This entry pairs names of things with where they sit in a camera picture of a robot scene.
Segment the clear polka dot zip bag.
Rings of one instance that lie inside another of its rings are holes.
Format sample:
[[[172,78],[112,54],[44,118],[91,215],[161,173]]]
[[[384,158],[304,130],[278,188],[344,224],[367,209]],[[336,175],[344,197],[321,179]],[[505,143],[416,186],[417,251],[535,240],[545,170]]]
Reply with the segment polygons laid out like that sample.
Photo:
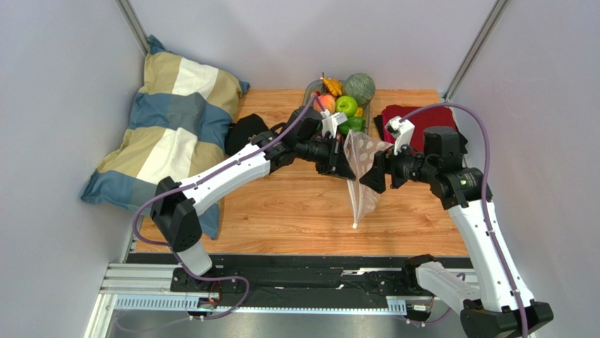
[[[360,221],[372,213],[380,194],[360,183],[360,179],[372,168],[375,153],[392,145],[388,142],[373,139],[364,132],[350,130],[344,143],[344,154],[352,169],[355,180],[347,180],[351,209],[354,215],[352,227],[357,229]]]

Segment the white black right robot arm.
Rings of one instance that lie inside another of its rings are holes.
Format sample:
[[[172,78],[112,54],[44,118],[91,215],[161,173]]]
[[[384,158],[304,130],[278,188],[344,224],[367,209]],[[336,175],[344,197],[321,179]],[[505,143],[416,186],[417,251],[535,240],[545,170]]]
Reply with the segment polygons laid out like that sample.
[[[478,286],[431,255],[406,261],[411,285],[456,312],[468,337],[519,337],[551,322],[550,305],[535,300],[506,250],[483,172],[463,164],[460,134],[452,127],[429,127],[423,151],[410,145],[412,134],[412,127],[392,130],[394,145],[376,152],[360,182],[377,193],[408,181],[428,184],[461,233]]]

